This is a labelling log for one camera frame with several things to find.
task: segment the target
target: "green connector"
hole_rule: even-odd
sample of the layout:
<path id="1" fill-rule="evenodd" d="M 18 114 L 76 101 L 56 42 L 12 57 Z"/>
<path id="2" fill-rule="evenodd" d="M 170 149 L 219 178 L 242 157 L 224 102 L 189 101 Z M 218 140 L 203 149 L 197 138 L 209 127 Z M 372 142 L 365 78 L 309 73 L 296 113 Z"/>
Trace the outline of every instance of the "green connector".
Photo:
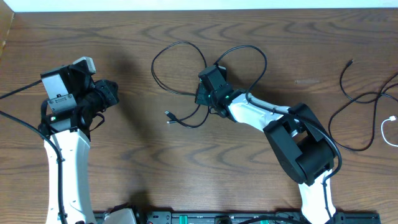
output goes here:
<path id="1" fill-rule="evenodd" d="M 188 224 L 188 216 L 180 215 L 180 224 Z"/>

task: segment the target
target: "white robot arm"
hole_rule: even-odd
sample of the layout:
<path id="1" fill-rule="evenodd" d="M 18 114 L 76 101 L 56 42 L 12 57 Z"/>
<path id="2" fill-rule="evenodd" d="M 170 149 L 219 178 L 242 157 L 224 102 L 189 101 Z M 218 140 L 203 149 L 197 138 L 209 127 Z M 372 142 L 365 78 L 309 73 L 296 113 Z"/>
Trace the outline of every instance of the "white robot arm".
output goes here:
<path id="1" fill-rule="evenodd" d="M 41 75 L 49 100 L 42 104 L 39 129 L 56 147 L 44 141 L 50 176 L 47 224 L 97 224 L 87 176 L 90 125 L 95 116 L 104 118 L 98 112 L 117 104 L 119 99 L 117 84 L 108 80 L 94 82 L 91 76 L 95 72 L 93 60 L 82 57 Z M 50 115 L 45 114 L 47 105 L 52 110 Z M 61 155 L 61 166 L 55 150 Z M 132 210 L 114 212 L 105 223 L 136 224 Z"/>
<path id="2" fill-rule="evenodd" d="M 277 109 L 278 111 L 286 111 L 288 112 L 289 107 L 287 106 L 276 106 L 270 103 L 267 103 L 262 100 L 258 100 L 257 98 L 251 96 L 252 101 L 255 101 L 257 104 L 261 104 L 262 106 L 268 107 L 270 109 Z M 254 106 L 246 100 L 244 94 L 236 97 L 231 104 L 228 106 L 229 111 L 232 117 L 239 123 L 248 124 L 260 131 L 271 122 L 277 121 L 283 115 L 273 113 L 257 106 Z M 298 132 L 291 132 L 290 136 L 294 137 Z M 324 200 L 324 192 L 323 192 L 323 179 L 331 173 L 331 170 L 324 171 L 323 174 L 319 175 L 314 183 L 310 186 L 307 184 L 299 184 L 298 187 L 300 189 L 300 194 L 302 198 L 302 213 L 305 218 L 311 222 L 312 224 L 324 224 L 329 220 L 329 216 L 327 211 L 325 210 L 325 200 Z M 328 207 L 331 215 L 335 214 L 336 208 L 333 206 L 331 201 L 331 191 L 330 191 L 330 179 L 326 181 L 327 187 L 327 199 L 328 199 Z"/>
<path id="3" fill-rule="evenodd" d="M 218 65 L 205 68 L 199 78 L 201 83 L 195 103 L 210 106 L 223 118 L 246 123 L 264 132 L 279 164 L 298 183 L 305 218 L 314 224 L 326 223 L 336 212 L 331 201 L 330 179 L 325 178 L 331 173 L 336 155 L 324 136 L 312 125 L 285 116 L 297 114 L 311 119 L 322 128 L 310 108 L 304 104 L 293 108 L 276 106 L 250 93 L 246 96 L 246 91 L 233 89 L 226 81 L 226 69 Z M 296 143 L 293 137 L 303 132 L 307 132 L 307 136 Z"/>

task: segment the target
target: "cord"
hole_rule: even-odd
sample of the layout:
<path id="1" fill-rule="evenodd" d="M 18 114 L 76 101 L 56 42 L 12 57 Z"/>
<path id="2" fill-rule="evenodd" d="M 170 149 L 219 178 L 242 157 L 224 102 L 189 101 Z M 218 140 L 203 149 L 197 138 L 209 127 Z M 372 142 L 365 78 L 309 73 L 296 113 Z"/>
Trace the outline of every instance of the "cord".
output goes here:
<path id="1" fill-rule="evenodd" d="M 172 121 L 175 121 L 175 122 L 177 122 L 178 124 L 181 124 L 182 126 L 184 126 L 184 127 L 186 127 L 186 128 L 199 128 L 201 125 L 203 125 L 203 124 L 206 122 L 207 117 L 209 117 L 209 113 L 210 113 L 209 111 L 210 111 L 210 109 L 208 108 L 207 114 L 206 114 L 206 116 L 205 116 L 205 119 L 204 119 L 200 124 L 197 124 L 197 125 L 189 125 L 189 124 L 186 124 L 186 123 L 182 122 L 182 119 L 177 119 L 177 118 L 175 117 L 175 115 L 172 114 L 170 111 L 165 111 L 164 113 L 165 113 Z"/>
<path id="2" fill-rule="evenodd" d="M 259 222 L 259 221 L 266 221 L 266 220 L 281 221 L 281 222 L 287 222 L 287 223 L 293 223 L 293 224 L 307 224 L 305 222 L 300 222 L 300 221 L 289 219 L 289 218 L 272 217 L 272 216 L 268 216 L 268 215 L 261 215 L 260 217 L 252 218 L 252 219 L 240 222 L 238 224 L 250 224 L 250 223 L 255 223 L 255 222 Z"/>
<path id="3" fill-rule="evenodd" d="M 103 123 L 105 123 L 105 116 L 101 113 L 96 113 L 95 117 L 99 116 L 100 118 L 102 118 L 102 120 L 93 128 L 90 130 L 90 132 L 94 131 L 95 129 L 97 129 L 98 127 L 100 127 Z"/>
<path id="4" fill-rule="evenodd" d="M 387 141 L 386 137 L 384 136 L 384 131 L 383 131 L 383 125 L 386 121 L 395 121 L 397 119 L 397 116 L 391 116 L 389 119 L 385 119 L 382 123 L 381 123 L 381 136 L 383 137 L 384 141 L 389 144 L 390 146 L 394 146 L 394 147 L 398 147 L 398 145 L 395 144 L 391 144 L 389 141 Z"/>
<path id="5" fill-rule="evenodd" d="M 387 84 L 388 84 L 392 79 L 394 79 L 396 76 L 398 76 L 398 73 L 394 74 L 394 75 L 391 76 L 385 83 L 383 83 L 383 85 L 381 86 L 381 88 L 380 88 L 380 90 L 379 90 L 378 92 L 375 92 L 375 91 L 368 91 L 368 92 L 366 92 L 366 93 L 362 93 L 362 94 L 358 95 L 358 96 L 355 97 L 355 98 L 352 98 L 352 97 L 350 97 L 350 96 L 347 94 L 347 92 L 345 92 L 345 90 L 344 90 L 344 88 L 343 88 L 343 75 L 345 74 L 345 71 L 348 69 L 348 67 L 351 66 L 352 64 L 353 64 L 353 60 L 350 60 L 350 61 L 346 64 L 346 66 L 344 67 L 344 69 L 343 69 L 343 71 L 341 72 L 341 75 L 340 75 L 340 89 L 341 89 L 341 91 L 343 92 L 343 94 L 349 99 L 349 102 L 346 103 L 345 105 L 343 105 L 340 109 L 338 109 L 336 112 L 334 112 L 334 113 L 332 114 L 332 116 L 331 116 L 330 119 L 329 119 L 329 123 L 328 123 L 328 131 L 329 131 L 329 135 L 330 135 L 331 137 L 333 137 L 332 134 L 331 134 L 331 128 L 330 128 L 330 127 L 331 127 L 331 122 L 333 121 L 333 118 L 334 118 L 336 115 L 338 115 L 340 112 L 342 112 L 342 111 L 343 111 L 347 106 L 349 106 L 350 104 L 352 104 L 352 103 L 368 104 L 368 103 L 373 103 L 373 102 L 374 102 L 374 107 L 373 107 L 372 135 L 371 135 L 371 138 L 370 138 L 368 144 L 367 144 L 366 146 L 364 146 L 364 147 L 361 147 L 361 148 L 352 148 L 352 147 L 349 147 L 349 146 L 344 146 L 344 145 L 340 144 L 339 142 L 335 141 L 335 143 L 336 143 L 337 145 L 339 145 L 340 147 L 342 147 L 342 148 L 344 148 L 344 149 L 347 149 L 347 150 L 350 150 L 350 151 L 360 152 L 360 151 L 365 151 L 365 150 L 369 149 L 369 148 L 371 147 L 373 141 L 374 141 L 375 129 L 376 129 L 377 103 L 378 103 L 380 97 L 385 96 L 385 97 L 388 97 L 388 98 L 393 99 L 393 100 L 395 100 L 396 102 L 398 102 L 398 99 L 397 99 L 397 98 L 395 98 L 395 97 L 393 97 L 393 96 L 391 96 L 391 95 L 389 95 L 389 94 L 386 93 L 387 90 L 389 90 L 389 89 L 391 89 L 392 87 L 395 87 L 395 86 L 398 85 L 398 83 L 395 83 L 395 84 L 392 84 L 392 85 L 390 85 L 390 86 L 387 86 Z M 376 97 L 373 98 L 373 99 L 371 99 L 371 100 L 368 100 L 368 101 L 359 101 L 359 100 L 358 100 L 358 99 L 360 99 L 360 98 L 362 98 L 362 97 L 364 97 L 364 96 L 367 96 L 367 95 L 376 95 Z"/>
<path id="6" fill-rule="evenodd" d="M 278 214 L 285 214 L 285 215 L 287 215 L 288 218 L 290 218 L 290 217 L 291 217 L 291 218 L 294 218 L 294 216 L 291 216 L 291 215 L 289 215 L 289 214 L 286 213 L 286 212 L 276 212 L 276 213 L 275 213 L 275 216 L 278 216 Z M 277 222 L 276 220 L 273 220 L 272 222 L 273 222 L 274 224 L 281 224 L 280 222 Z"/>
<path id="7" fill-rule="evenodd" d="M 11 92 L 9 92 L 9 93 L 7 93 L 7 94 L 4 94 L 3 96 L 0 96 L 0 100 L 1 100 L 1 99 L 4 99 L 5 97 L 11 96 L 11 95 L 13 95 L 13 94 L 16 94 L 16 93 L 18 93 L 18 92 L 20 92 L 20 91 L 22 91 L 22 90 L 26 90 L 26 89 L 28 89 L 28 88 L 30 88 L 30 87 L 32 87 L 32 86 L 36 86 L 37 84 L 39 84 L 39 83 L 41 83 L 41 82 L 42 82 L 42 80 L 38 80 L 38 81 L 36 81 L 36 82 L 33 82 L 32 84 L 29 84 L 29 85 L 24 86 L 24 87 L 22 87 L 22 88 L 19 88 L 19 89 L 17 89 L 17 90 L 11 91 Z"/>
<path id="8" fill-rule="evenodd" d="M 313 129 L 317 130 L 326 139 L 326 141 L 328 142 L 329 146 L 334 150 L 335 155 L 338 158 L 338 165 L 337 165 L 336 169 L 331 174 L 327 175 L 323 179 L 323 182 L 322 182 L 323 193 L 324 193 L 324 197 L 325 197 L 324 198 L 325 199 L 325 209 L 328 212 L 328 216 L 329 216 L 330 221 L 333 223 L 333 219 L 332 219 L 332 216 L 330 214 L 329 206 L 328 206 L 328 200 L 327 200 L 327 194 L 326 194 L 326 187 L 327 187 L 326 181 L 329 178 L 331 178 L 334 175 L 336 175 L 337 172 L 341 169 L 341 165 L 343 164 L 343 159 L 341 157 L 340 151 L 338 150 L 336 144 L 334 143 L 333 138 L 327 134 L 327 132 L 323 129 L 323 127 L 319 126 L 316 122 L 312 121 L 311 119 L 299 116 L 297 114 L 290 114 L 290 113 L 286 113 L 284 111 L 279 111 L 279 110 L 276 110 L 275 108 L 273 110 L 269 109 L 269 108 L 266 108 L 266 107 L 264 107 L 262 105 L 259 105 L 259 104 L 255 103 L 255 102 L 253 102 L 251 100 L 251 98 L 249 98 L 249 92 L 254 88 L 254 86 L 256 86 L 257 82 L 264 76 L 264 74 L 265 74 L 265 72 L 267 70 L 267 57 L 266 57 L 265 53 L 262 50 L 260 50 L 259 48 L 255 47 L 253 45 L 241 45 L 241 46 L 233 47 L 232 49 L 227 50 L 222 56 L 220 56 L 220 58 L 218 58 L 218 60 L 215 62 L 215 64 L 217 64 L 228 53 L 230 53 L 230 52 L 232 52 L 234 50 L 237 50 L 237 49 L 241 49 L 241 48 L 252 48 L 254 50 L 257 50 L 264 58 L 264 69 L 263 69 L 262 73 L 260 74 L 260 76 L 257 78 L 257 80 L 255 80 L 251 84 L 251 86 L 248 88 L 248 90 L 246 90 L 246 94 L 245 94 L 246 100 L 249 103 L 251 103 L 252 105 L 257 106 L 259 108 L 262 108 L 264 110 L 267 110 L 267 111 L 270 111 L 270 112 L 274 112 L 274 113 L 278 113 L 278 114 L 281 114 L 281 115 L 296 119 L 297 121 L 300 121 L 302 123 L 308 124 Z"/>
<path id="9" fill-rule="evenodd" d="M 28 88 L 30 88 L 32 86 L 35 86 L 35 85 L 39 84 L 40 82 L 41 82 L 41 80 L 36 81 L 36 82 L 34 82 L 34 83 L 30 84 L 30 85 L 24 86 L 22 88 L 19 88 L 18 90 L 14 90 L 14 91 L 12 91 L 10 93 L 7 93 L 7 94 L 5 94 L 3 96 L 0 96 L 0 99 L 4 99 L 5 97 L 11 96 L 11 95 L 13 95 L 15 93 L 18 93 L 18 92 L 22 91 L 22 90 L 26 90 L 26 89 L 28 89 Z M 16 117 L 14 117 L 14 116 L 11 116 L 11 115 L 3 112 L 3 111 L 0 111 L 0 114 L 5 116 L 6 118 L 9 118 L 9 119 L 11 119 L 11 120 L 13 120 L 13 121 L 15 121 L 15 122 L 27 127 L 27 128 L 29 128 L 34 133 L 38 134 L 42 139 L 44 139 L 44 141 L 48 142 L 48 144 L 53 148 L 55 154 L 57 155 L 57 164 L 58 164 L 58 217 L 60 218 L 60 221 L 61 221 L 62 224 L 66 223 L 65 211 L 63 210 L 63 193 L 62 193 L 63 192 L 62 191 L 62 162 L 63 162 L 63 159 L 62 159 L 62 156 L 61 156 L 59 150 L 57 149 L 55 144 L 49 138 L 44 136 L 38 129 L 36 129 L 32 125 L 30 125 L 30 124 L 26 123 L 25 121 L 22 121 L 22 120 L 20 120 L 20 119 L 18 119 Z"/>
<path id="10" fill-rule="evenodd" d="M 200 56 L 202 57 L 203 63 L 205 64 L 205 68 L 207 67 L 207 63 L 206 63 L 205 56 L 202 54 L 202 52 L 200 51 L 200 49 L 199 49 L 195 44 L 190 43 L 190 42 L 188 42 L 188 41 L 178 41 L 178 42 L 175 42 L 175 43 L 170 44 L 169 46 L 167 46 L 165 49 L 161 50 L 161 51 L 155 56 L 155 58 L 152 60 L 152 64 L 151 64 L 151 66 L 150 66 L 150 71 L 151 71 L 151 73 L 152 73 L 152 76 L 154 77 L 155 82 L 158 84 L 158 86 L 161 87 L 161 89 L 163 89 L 163 90 L 165 90 L 165 91 L 167 91 L 167 92 L 169 92 L 169 93 L 173 93 L 173 94 L 185 95 L 185 96 L 196 96 L 196 94 L 194 94 L 194 93 L 182 92 L 182 91 L 177 91 L 177 90 L 173 90 L 173 89 L 169 88 L 166 84 L 164 84 L 161 80 L 159 80 L 159 78 L 158 78 L 157 75 L 155 74 L 154 65 L 155 65 L 156 59 L 157 59 L 163 52 L 165 52 L 167 49 L 169 49 L 169 48 L 171 48 L 171 47 L 173 47 L 174 45 L 177 45 L 177 44 L 188 44 L 188 45 L 191 45 L 192 47 L 194 47 L 194 48 L 199 52 Z M 184 117 L 184 118 L 182 118 L 182 119 L 178 119 L 178 118 L 177 118 L 174 114 L 172 114 L 171 112 L 165 111 L 165 114 L 171 119 L 170 121 L 167 121 L 167 123 L 168 123 L 168 124 L 178 123 L 178 124 L 181 124 L 182 126 L 184 126 L 184 127 L 186 127 L 186 128 L 198 128 L 198 127 L 200 127 L 201 125 L 203 125 L 203 124 L 205 123 L 205 121 L 207 120 L 207 117 L 209 116 L 209 112 L 210 112 L 210 107 L 209 107 L 209 106 L 208 106 L 208 108 L 207 108 L 207 113 L 206 113 L 205 119 L 203 119 L 203 121 L 202 121 L 200 124 L 197 124 L 197 125 L 190 125 L 190 124 L 184 123 L 184 122 L 182 122 L 182 121 L 184 121 L 184 120 L 186 120 L 186 119 L 188 119 L 188 118 L 191 118 L 193 115 L 195 115 L 196 112 L 199 110 L 199 107 L 200 107 L 200 105 L 198 105 L 198 107 L 196 108 L 196 110 L 195 110 L 193 113 L 191 113 L 190 115 L 188 115 L 188 116 L 186 116 L 186 117 Z"/>

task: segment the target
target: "wooden table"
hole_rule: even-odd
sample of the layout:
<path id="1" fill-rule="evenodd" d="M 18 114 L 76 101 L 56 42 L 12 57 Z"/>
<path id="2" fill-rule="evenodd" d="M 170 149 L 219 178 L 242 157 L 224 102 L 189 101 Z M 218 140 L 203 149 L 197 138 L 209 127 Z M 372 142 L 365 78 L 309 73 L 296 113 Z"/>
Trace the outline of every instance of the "wooden table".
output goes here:
<path id="1" fill-rule="evenodd" d="M 268 56 L 266 76 L 254 95 L 278 105 L 304 102 L 324 126 L 351 95 L 378 90 L 398 71 L 398 12 L 394 9 L 79 12 L 17 14 L 0 64 L 0 92 L 32 83 L 40 73 L 81 56 L 94 59 L 95 80 L 119 84 L 120 104 L 105 112 L 92 135 L 90 195 L 95 210 L 132 200 L 176 211 L 270 211 L 299 209 L 297 184 L 275 158 L 264 134 L 216 115 L 198 129 L 166 124 L 196 107 L 194 99 L 161 90 L 150 63 L 165 46 L 189 40 L 213 63 L 225 50 L 258 46 Z M 247 88 L 260 74 L 261 56 L 242 49 L 222 63 L 230 81 Z M 195 49 L 166 51 L 155 69 L 171 87 L 195 91 L 203 62 Z M 1 100 L 0 108 L 36 126 L 47 95 L 39 84 Z M 333 123 L 334 137 L 350 146 L 369 141 L 373 105 L 354 105 Z M 398 106 L 381 99 L 376 138 L 364 152 L 341 150 L 343 168 L 332 179 L 340 210 L 373 211 L 383 223 L 398 222 L 398 149 L 381 138 L 380 123 Z M 204 108 L 190 123 L 203 118 Z M 0 118 L 0 210 L 7 223 L 43 223 L 48 204 L 48 165 L 42 140 Z M 387 137 L 396 140 L 398 125 Z"/>

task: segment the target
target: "white cable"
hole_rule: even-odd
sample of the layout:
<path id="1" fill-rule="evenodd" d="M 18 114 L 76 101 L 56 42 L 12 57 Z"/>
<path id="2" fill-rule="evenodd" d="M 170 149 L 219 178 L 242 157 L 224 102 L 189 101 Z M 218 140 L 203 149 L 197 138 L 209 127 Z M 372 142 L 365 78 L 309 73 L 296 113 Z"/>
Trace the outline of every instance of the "white cable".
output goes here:
<path id="1" fill-rule="evenodd" d="M 389 141 L 387 141 L 386 137 L 384 137 L 384 132 L 383 132 L 383 124 L 386 121 L 395 121 L 397 119 L 397 116 L 391 116 L 389 119 L 385 119 L 382 123 L 381 123 L 381 136 L 383 137 L 384 141 L 389 144 L 390 146 L 394 146 L 394 147 L 398 147 L 398 145 L 394 145 L 391 144 Z"/>

